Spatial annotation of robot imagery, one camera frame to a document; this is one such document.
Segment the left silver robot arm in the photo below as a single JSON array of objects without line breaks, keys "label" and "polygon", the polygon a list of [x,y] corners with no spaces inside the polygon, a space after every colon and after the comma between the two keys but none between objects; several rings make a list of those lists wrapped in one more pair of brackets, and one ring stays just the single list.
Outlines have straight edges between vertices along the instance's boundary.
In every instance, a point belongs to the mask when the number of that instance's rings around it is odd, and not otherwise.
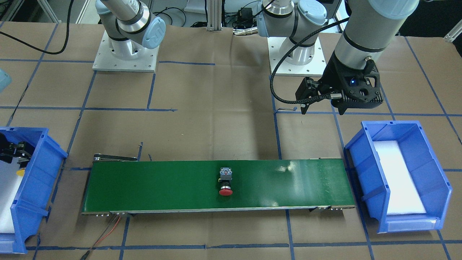
[{"label": "left silver robot arm", "polygon": [[373,109],[383,103],[380,74],[376,61],[390,44],[406,19],[415,11],[417,0],[350,0],[348,18],[322,77],[305,77],[295,93],[295,100],[279,97],[274,77],[282,63],[302,64],[296,50],[312,51],[318,34],[336,23],[328,23],[328,12],[317,0],[262,0],[257,18],[262,37],[284,37],[286,47],[269,79],[272,96],[285,104],[301,106],[302,114],[315,102],[330,99],[331,105],[344,114],[347,109]]}]

